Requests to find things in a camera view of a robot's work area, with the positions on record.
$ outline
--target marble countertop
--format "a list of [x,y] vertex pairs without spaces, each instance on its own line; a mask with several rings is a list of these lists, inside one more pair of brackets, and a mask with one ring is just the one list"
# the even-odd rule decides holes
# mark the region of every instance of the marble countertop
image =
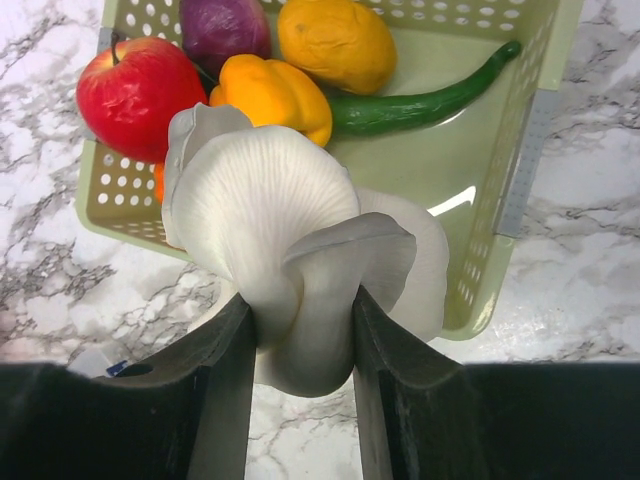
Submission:
[[[217,295],[192,265],[94,235],[73,202],[74,87],[102,0],[0,8],[0,358],[68,362],[119,342],[162,348]],[[640,360],[640,23],[634,0],[587,0],[523,239],[494,319],[433,345],[463,361]],[[151,273],[144,265],[155,266]],[[362,478],[353,387],[307,400],[257,386],[249,479]]]

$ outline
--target mushroom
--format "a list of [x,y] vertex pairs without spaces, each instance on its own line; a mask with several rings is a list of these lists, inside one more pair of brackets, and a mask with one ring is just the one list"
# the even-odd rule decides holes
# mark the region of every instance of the mushroom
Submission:
[[239,293],[256,322],[256,382],[326,395],[354,364],[360,285],[423,341],[442,327],[449,252],[439,222],[392,195],[356,189],[347,170],[295,130],[253,128],[230,106],[198,104],[169,126],[167,242]]

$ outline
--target apple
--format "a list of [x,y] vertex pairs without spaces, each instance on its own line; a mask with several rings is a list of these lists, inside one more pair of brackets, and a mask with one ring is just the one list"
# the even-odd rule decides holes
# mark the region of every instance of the apple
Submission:
[[164,163],[169,122],[207,96],[186,54],[159,37],[118,41],[84,69],[80,114],[97,139],[132,160]]

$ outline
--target green cucumber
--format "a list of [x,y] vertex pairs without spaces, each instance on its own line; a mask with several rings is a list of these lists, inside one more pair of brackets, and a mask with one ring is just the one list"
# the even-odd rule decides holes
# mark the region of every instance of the green cucumber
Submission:
[[486,92],[521,49],[519,42],[508,42],[469,77],[435,92],[329,98],[333,132],[335,135],[373,136],[441,123]]

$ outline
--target basket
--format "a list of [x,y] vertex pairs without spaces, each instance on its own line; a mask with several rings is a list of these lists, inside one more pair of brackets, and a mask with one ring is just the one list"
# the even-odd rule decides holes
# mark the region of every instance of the basket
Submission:
[[[262,0],[272,26],[284,1]],[[404,196],[438,216],[451,250],[442,336],[469,339],[491,319],[582,2],[361,1],[384,18],[398,48],[398,69],[384,94],[440,88],[466,77],[503,42],[524,46],[484,96],[445,124],[329,147],[356,185]],[[108,48],[112,30],[179,44],[178,3],[106,0],[98,51]],[[153,187],[153,167],[85,141],[76,203],[83,225],[189,260],[165,243]]]

